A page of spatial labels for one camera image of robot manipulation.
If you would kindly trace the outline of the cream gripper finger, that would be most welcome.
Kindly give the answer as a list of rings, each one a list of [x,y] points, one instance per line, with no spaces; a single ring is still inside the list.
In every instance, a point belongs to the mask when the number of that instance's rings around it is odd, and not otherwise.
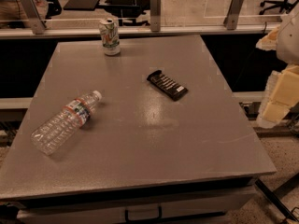
[[[264,90],[257,124],[265,129],[278,125],[299,103],[299,66],[289,64],[281,72],[273,71]]]
[[[256,43],[256,48],[261,50],[275,50],[277,47],[277,37],[279,28],[276,27]]]

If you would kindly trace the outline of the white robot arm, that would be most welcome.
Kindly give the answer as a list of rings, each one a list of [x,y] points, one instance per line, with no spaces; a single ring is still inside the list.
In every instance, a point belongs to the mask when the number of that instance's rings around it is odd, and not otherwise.
[[[280,26],[260,39],[256,47],[274,50],[287,64],[281,72],[271,72],[259,108],[258,125],[271,129],[299,103],[299,8],[284,16]]]

